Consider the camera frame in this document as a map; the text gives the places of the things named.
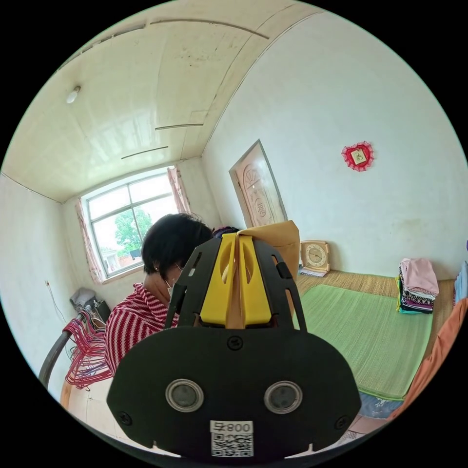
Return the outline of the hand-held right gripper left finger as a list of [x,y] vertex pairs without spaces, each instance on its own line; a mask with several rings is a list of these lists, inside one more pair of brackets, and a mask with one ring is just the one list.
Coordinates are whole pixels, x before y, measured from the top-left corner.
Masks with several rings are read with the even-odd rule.
[[225,327],[231,307],[236,271],[236,234],[225,234],[219,241],[220,244],[201,308],[200,319],[204,324]]

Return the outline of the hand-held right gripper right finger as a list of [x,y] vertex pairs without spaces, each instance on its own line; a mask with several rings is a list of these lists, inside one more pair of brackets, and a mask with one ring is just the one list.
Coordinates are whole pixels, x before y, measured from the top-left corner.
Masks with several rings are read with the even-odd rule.
[[269,324],[270,306],[254,240],[248,235],[239,237],[239,287],[244,327],[252,328]]

